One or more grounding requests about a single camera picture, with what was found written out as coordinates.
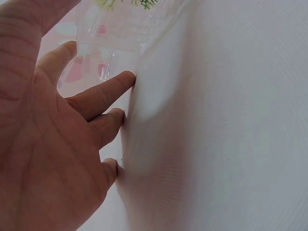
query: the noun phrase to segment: skin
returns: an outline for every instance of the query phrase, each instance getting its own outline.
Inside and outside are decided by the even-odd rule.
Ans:
[[[76,54],[68,42],[37,62],[40,42],[78,0],[0,6],[0,231],[72,231],[103,203],[117,163],[101,163],[124,112],[103,114],[135,77],[124,72],[64,99],[56,83]]]

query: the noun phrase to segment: transparent plastic packaging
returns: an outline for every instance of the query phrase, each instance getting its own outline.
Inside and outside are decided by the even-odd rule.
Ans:
[[[77,10],[82,74],[99,82],[114,75],[121,52],[138,52],[162,35],[190,0],[158,0],[150,9],[132,0],[83,0]]]

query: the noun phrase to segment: plastic bag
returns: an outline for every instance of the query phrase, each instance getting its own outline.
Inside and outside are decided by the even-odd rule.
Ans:
[[[92,85],[115,74],[121,52],[141,54],[172,24],[189,0],[158,0],[149,9],[139,0],[83,0],[77,11],[77,48],[82,75]]]

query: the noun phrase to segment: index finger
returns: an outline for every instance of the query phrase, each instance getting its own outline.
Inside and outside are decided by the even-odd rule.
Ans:
[[[67,98],[68,103],[87,121],[104,113],[135,83],[135,75],[124,71],[120,75],[92,87],[83,93]]]

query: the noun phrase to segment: white surface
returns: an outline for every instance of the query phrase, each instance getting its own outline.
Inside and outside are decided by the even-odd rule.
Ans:
[[[183,17],[138,71],[128,226],[110,193],[92,230],[308,230],[307,37],[306,0],[204,0]]]

